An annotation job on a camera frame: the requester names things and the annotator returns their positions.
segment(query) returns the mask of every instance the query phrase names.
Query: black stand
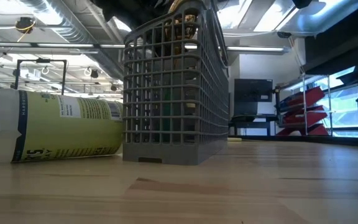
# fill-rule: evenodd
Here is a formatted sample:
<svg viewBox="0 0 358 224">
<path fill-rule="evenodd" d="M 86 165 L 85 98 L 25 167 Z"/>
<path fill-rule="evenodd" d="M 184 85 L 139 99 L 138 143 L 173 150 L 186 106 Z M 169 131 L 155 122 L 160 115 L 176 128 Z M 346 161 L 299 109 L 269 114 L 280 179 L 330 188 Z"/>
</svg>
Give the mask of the black stand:
<svg viewBox="0 0 358 224">
<path fill-rule="evenodd" d="M 20 77 L 20 64 L 22 62 L 35 62 L 35 63 L 50 63 L 50 62 L 63 62 L 63 81 L 62 81 L 62 95 L 65 94 L 65 83 L 66 83 L 66 72 L 67 72 L 67 60 L 54 60 L 54 59 L 42 59 L 38 58 L 35 60 L 27 59 L 27 60 L 17 60 L 16 67 L 16 79 L 15 79 L 15 90 L 19 87 L 19 77 Z"/>
</svg>

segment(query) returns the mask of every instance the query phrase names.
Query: wooden surface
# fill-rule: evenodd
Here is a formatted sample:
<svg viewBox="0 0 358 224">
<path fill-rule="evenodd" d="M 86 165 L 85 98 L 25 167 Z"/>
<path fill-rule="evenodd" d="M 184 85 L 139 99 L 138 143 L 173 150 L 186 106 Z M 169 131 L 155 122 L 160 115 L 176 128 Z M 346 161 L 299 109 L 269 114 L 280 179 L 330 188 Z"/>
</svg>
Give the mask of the wooden surface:
<svg viewBox="0 0 358 224">
<path fill-rule="evenodd" d="M 231 142 L 192 167 L 0 164 L 0 223 L 358 223 L 358 148 Z"/>
</svg>

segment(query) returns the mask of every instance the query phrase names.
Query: monitor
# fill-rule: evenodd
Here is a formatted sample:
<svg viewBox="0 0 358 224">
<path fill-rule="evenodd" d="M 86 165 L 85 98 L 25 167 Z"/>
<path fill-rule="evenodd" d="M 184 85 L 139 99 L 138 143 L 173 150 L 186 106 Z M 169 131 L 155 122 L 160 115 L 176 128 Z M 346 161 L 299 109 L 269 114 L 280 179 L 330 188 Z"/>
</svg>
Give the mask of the monitor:
<svg viewBox="0 0 358 224">
<path fill-rule="evenodd" d="M 273 81 L 258 79 L 234 80 L 234 103 L 272 102 Z"/>
</svg>

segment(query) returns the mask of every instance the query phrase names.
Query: wall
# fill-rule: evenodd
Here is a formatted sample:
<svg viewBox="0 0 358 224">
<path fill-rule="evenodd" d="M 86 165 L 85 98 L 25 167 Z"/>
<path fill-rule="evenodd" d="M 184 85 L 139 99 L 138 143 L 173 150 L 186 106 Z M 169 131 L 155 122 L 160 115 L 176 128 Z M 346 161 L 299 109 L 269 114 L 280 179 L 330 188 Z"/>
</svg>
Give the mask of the wall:
<svg viewBox="0 0 358 224">
<path fill-rule="evenodd" d="M 296 49 L 300 54 L 301 62 L 305 63 L 304 42 L 303 39 L 296 40 Z M 296 54 L 290 51 L 284 55 L 247 55 L 241 54 L 231 66 L 231 77 L 229 84 L 230 91 L 234 86 L 234 78 L 250 78 L 250 79 L 271 79 L 273 87 L 278 83 L 288 82 L 296 79 L 300 75 L 299 65 L 296 62 Z M 239 76 L 237 75 L 237 60 L 239 63 Z M 290 92 L 282 92 L 281 99 L 289 96 Z M 275 113 L 275 97 L 271 103 L 259 103 L 258 113 L 274 114 Z M 233 112 L 233 103 L 231 101 L 231 114 Z M 266 135 L 265 129 L 248 129 L 247 135 Z M 275 134 L 275 124 L 271 123 L 271 135 Z"/>
</svg>

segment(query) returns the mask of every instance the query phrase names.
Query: exposed ceiling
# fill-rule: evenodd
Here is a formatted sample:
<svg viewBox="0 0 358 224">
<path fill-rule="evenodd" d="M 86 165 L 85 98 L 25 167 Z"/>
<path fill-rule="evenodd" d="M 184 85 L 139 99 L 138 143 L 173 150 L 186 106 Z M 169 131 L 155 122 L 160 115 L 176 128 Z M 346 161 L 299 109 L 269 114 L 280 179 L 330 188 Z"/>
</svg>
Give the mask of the exposed ceiling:
<svg viewBox="0 0 358 224">
<path fill-rule="evenodd" d="M 26 7 L 33 2 L 49 2 L 46 4 L 49 14 L 45 11 L 35 11 Z M 317 35 L 333 26 L 358 8 L 358 0 L 315 0 L 309 7 L 298 10 L 292 0 L 228 0 L 218 2 L 218 17 L 223 27 L 227 45 L 248 45 L 266 47 L 288 47 L 289 42 L 281 39 L 276 31 L 291 32 L 297 36 Z M 35 17 L 37 23 L 31 34 L 23 36 L 21 42 L 72 42 L 62 36 L 61 17 L 66 19 L 65 24 L 77 26 L 85 32 L 88 42 L 99 44 L 122 43 L 130 28 L 114 18 L 105 23 L 100 9 L 89 4 L 88 0 L 0 0 L 0 42 L 16 42 L 22 34 L 15 30 L 14 24 L 20 17 Z M 32 49 L 32 48 L 0 48 L 7 52 L 13 60 L 0 59 L 0 81 L 12 80 L 12 71 L 18 58 L 61 58 L 67 59 L 67 80 L 73 82 L 89 82 L 90 77 L 84 74 L 88 67 L 99 71 L 99 78 L 92 82 L 100 85 L 70 84 L 71 93 L 88 93 L 99 91 L 111 93 L 111 83 L 119 84 L 119 74 L 122 71 L 120 51 L 107 49 L 103 51 L 84 52 L 83 50 L 69 49 Z M 31 69 L 42 70 L 45 65 L 25 63 Z M 62 67 L 57 64 L 47 65 L 49 72 L 42 77 L 51 82 L 62 79 Z M 37 91 L 51 91 L 48 84 L 30 84 L 23 88 Z"/>
</svg>

